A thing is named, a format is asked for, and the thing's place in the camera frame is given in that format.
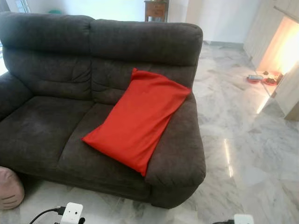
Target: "sofa seat cushion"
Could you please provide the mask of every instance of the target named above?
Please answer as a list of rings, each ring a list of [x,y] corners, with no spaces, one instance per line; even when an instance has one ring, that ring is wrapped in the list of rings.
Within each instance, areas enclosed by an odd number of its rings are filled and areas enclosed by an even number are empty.
[[[55,169],[92,101],[33,97],[0,122],[0,165],[24,173]]]
[[[120,196],[145,199],[150,194],[150,186],[139,173],[94,150],[81,140],[105,121],[112,108],[112,105],[95,104],[83,117],[65,145],[58,169],[90,180],[93,189],[98,185],[102,192],[117,192]]]

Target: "fabric loveseat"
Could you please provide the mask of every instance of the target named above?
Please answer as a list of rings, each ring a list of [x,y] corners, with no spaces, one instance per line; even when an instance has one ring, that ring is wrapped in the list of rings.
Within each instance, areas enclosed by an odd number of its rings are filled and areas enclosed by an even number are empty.
[[[206,174],[193,94],[171,118],[145,178],[81,138],[105,120],[134,67],[191,88],[202,36],[199,27],[184,23],[1,13],[9,72],[0,76],[0,166],[158,207],[178,206]]]

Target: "wooden side table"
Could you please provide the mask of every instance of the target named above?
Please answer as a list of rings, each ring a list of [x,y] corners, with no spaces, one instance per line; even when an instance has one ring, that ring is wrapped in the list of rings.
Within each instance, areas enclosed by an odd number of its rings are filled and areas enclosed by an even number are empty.
[[[160,17],[165,22],[166,6],[165,1],[144,1],[145,2],[145,21],[149,21],[149,16]]]

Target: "pillow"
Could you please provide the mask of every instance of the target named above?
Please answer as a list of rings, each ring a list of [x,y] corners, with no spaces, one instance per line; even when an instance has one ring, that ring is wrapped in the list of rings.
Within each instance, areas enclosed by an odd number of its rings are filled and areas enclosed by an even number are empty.
[[[104,123],[82,140],[145,176],[164,129],[190,92],[163,75],[133,69],[129,87]]]

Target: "power cord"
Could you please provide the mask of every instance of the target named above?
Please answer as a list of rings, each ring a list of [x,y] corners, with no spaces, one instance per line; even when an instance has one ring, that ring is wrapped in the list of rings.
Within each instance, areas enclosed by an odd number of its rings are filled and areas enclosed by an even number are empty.
[[[233,219],[229,219],[228,221],[225,221],[225,222],[216,222],[213,224],[235,224],[235,222]]]
[[[48,209],[46,211],[43,211],[42,213],[38,214],[29,224],[33,224],[33,222],[35,222],[41,215],[47,213],[47,212],[50,212],[50,211],[55,211],[57,212],[59,215],[63,215],[64,214],[64,211],[65,211],[65,207],[61,206],[59,208],[56,208],[56,209]]]

